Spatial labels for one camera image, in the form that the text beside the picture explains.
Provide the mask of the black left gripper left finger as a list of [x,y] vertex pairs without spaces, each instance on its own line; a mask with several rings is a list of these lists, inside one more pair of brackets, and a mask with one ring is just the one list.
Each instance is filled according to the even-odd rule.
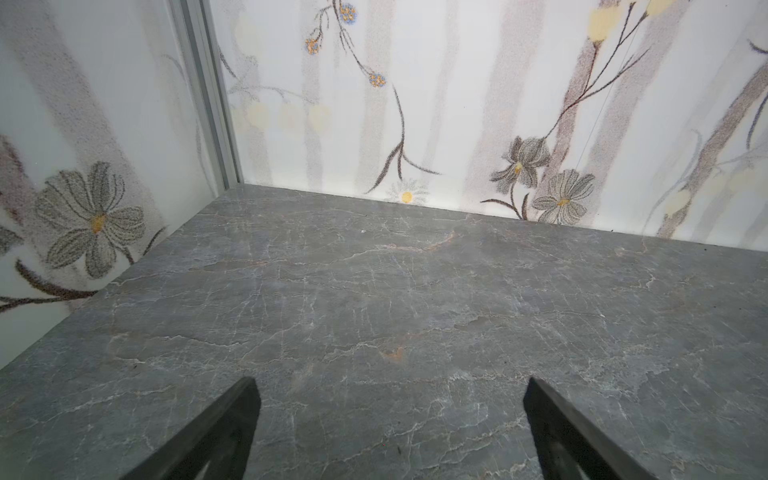
[[125,479],[241,479],[261,409],[252,377],[243,377]]

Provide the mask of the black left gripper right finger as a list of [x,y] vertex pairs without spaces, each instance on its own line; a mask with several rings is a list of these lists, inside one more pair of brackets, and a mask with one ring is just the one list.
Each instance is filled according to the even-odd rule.
[[545,480],[654,478],[544,380],[528,380],[523,406]]

